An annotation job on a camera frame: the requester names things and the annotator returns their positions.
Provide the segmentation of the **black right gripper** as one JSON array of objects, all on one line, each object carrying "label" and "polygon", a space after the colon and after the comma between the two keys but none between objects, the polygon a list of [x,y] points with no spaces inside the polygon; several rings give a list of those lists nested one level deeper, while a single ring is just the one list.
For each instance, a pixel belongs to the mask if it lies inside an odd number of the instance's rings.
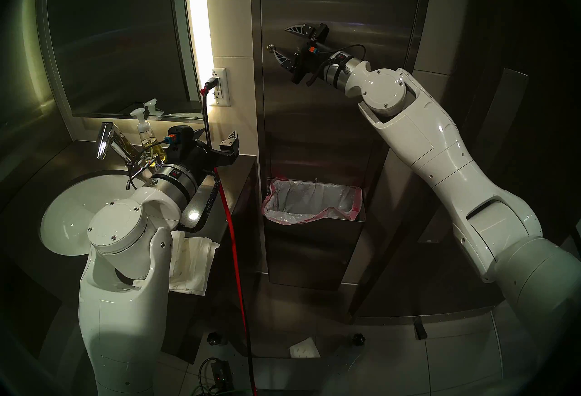
[{"label": "black right gripper", "polygon": [[283,69],[293,74],[294,84],[299,84],[307,74],[311,74],[307,84],[312,85],[329,59],[329,51],[324,44],[329,27],[325,23],[319,26],[296,24],[285,28],[285,32],[301,37],[306,43],[292,56],[287,56],[278,49],[272,49],[271,54]]}]

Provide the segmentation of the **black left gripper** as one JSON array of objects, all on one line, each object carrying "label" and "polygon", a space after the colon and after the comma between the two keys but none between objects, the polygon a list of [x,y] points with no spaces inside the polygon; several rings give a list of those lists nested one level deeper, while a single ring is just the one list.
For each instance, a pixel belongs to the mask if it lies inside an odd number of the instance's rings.
[{"label": "black left gripper", "polygon": [[192,134],[190,174],[194,178],[204,178],[210,175],[214,168],[232,165],[239,156],[239,139],[235,130],[220,143],[220,150],[214,150],[203,143],[200,138],[205,134],[205,128],[195,129]]}]

